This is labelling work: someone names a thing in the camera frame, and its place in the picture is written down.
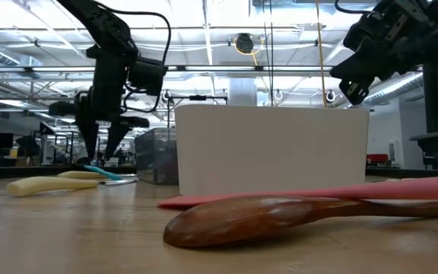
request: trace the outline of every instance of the table surface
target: table surface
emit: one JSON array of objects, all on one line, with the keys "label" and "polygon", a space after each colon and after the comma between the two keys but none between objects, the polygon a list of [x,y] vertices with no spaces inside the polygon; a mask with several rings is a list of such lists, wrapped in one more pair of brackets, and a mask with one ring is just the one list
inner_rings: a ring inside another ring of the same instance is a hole
[{"label": "table surface", "polygon": [[435,273],[438,219],[331,218],[244,246],[182,250],[158,209],[176,186],[8,196],[0,180],[0,273]]}]

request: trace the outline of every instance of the desk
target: desk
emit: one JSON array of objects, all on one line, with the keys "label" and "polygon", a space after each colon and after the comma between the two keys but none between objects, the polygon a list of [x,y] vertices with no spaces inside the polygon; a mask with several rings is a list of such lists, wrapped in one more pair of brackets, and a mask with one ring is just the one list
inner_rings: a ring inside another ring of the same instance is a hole
[{"label": "desk", "polygon": [[437,273],[438,220],[332,218],[243,247],[161,240],[176,186],[146,183],[12,198],[0,180],[0,273]]}]

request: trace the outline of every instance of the wooden spoon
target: wooden spoon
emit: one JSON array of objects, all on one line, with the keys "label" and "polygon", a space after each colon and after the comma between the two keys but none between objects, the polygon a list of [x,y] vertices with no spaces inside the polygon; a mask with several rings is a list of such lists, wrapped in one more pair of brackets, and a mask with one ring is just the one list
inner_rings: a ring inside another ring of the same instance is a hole
[{"label": "wooden spoon", "polygon": [[250,196],[208,202],[176,216],[163,240],[177,247],[227,244],[340,216],[438,217],[438,202],[382,204],[296,196]]}]

